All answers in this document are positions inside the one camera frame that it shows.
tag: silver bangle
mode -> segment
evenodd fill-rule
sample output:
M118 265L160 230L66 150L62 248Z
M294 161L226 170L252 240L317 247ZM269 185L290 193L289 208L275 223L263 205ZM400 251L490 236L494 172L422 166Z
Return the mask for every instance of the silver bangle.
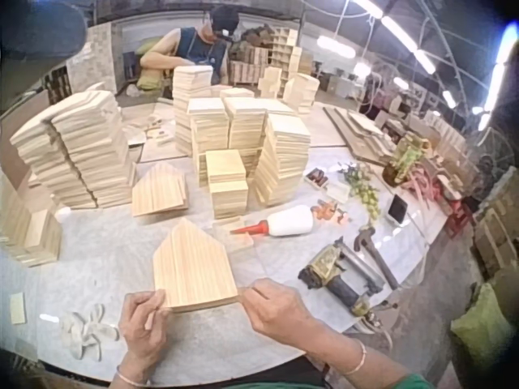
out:
M121 370L119 369L119 367L121 366L117 366L117 376L122 380L124 381L125 383L127 383L128 385L132 385L133 387L150 387L150 385L148 385L147 383L134 383L133 381L131 381L130 379L126 378L124 375L121 374Z
M357 373L364 366L364 362L366 361L366 354L367 354L366 346L360 340L358 340L358 339L356 339L356 340L358 341L358 343L360 344L360 347L362 348L362 359L360 360L360 363L357 365L357 367L355 369L349 371L348 373L345 373L345 375L351 375L351 374Z

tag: fluorescent light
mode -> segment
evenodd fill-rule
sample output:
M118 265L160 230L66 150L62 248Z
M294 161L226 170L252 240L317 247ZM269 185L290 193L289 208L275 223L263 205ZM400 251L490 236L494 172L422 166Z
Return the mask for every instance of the fluorescent light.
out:
M375 4L370 2L369 0L354 0L359 6L364 8L367 12L370 13L375 19L380 19L384 14L380 8L378 8Z
M354 75L365 79L371 73L371 66L367 65L364 62L357 62L354 68Z
M513 45L519 39L519 32L517 31L517 23L510 23L504 30L503 37L501 38L500 51L497 54L495 63L505 63L510 57Z
M487 128L488 122L490 121L490 114L484 113L481 116L481 120L479 121L479 127L478 130L483 131Z
M353 47L343 45L342 43L324 35L319 37L317 45L323 49L333 51L335 54L339 54L344 58L355 58L356 55Z
M392 81L405 91L409 89L409 84L400 77L395 77Z
M472 107L472 114L479 115L483 110L483 107Z
M447 101L447 106L450 109L453 109L454 107L456 107L456 101L454 101L453 95L451 95L451 92L444 91L442 94L444 96L445 101Z
M389 16L385 16L382 18L382 24L393 33L394 36L398 38L400 42L411 52L414 53L418 46L416 45L416 42L413 41L413 38L411 38L407 32L405 32L402 27L400 27L397 22L395 22L393 19L391 19Z
M500 94L501 84L504 77L504 65L498 63L492 71L492 80L488 88L487 101L485 102L485 111L490 112L494 109L497 97Z
M418 62L420 62L420 65L423 66L425 71L432 75L436 71L436 67L434 63L431 62L429 57L423 52L423 50L416 50L414 52L414 57Z

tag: hand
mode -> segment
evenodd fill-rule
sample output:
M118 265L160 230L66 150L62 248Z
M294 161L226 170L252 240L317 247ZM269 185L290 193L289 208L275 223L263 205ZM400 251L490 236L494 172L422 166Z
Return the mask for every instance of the hand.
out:
M324 326L304 306L296 289L269 279L240 290L239 301L256 332L303 351Z
M124 299L119 329L127 342L128 352L120 369L133 381L145 383L161 358L169 316L169 310L159 310L164 299L164 290L131 293Z

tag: green sleeve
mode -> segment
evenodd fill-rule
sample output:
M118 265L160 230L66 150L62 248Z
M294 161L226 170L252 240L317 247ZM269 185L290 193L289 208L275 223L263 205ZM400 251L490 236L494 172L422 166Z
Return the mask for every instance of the green sleeve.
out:
M419 375L411 374L395 385L393 389L434 389L434 387Z

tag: worker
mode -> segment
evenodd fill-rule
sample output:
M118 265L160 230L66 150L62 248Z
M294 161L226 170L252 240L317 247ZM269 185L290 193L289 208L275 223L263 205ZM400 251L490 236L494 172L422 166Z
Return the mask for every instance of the worker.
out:
M177 66L210 65L211 84L229 83L226 39L238 26L238 12L232 6L217 6L202 27L175 28L158 41L141 59L143 75L138 88L146 89L146 75L158 75Z
M110 388L143 386L151 377L153 366L161 359L167 344L169 311L160 308L164 299L163 290L134 293L125 298L119 328L128 351ZM240 290L239 301L255 331L319 358L344 374L358 389L432 388L404 366L314 318L295 289L272 280L257 280L250 288ZM144 326L150 314L154 314L154 319L151 329L146 330ZM265 383L261 387L294 386Z

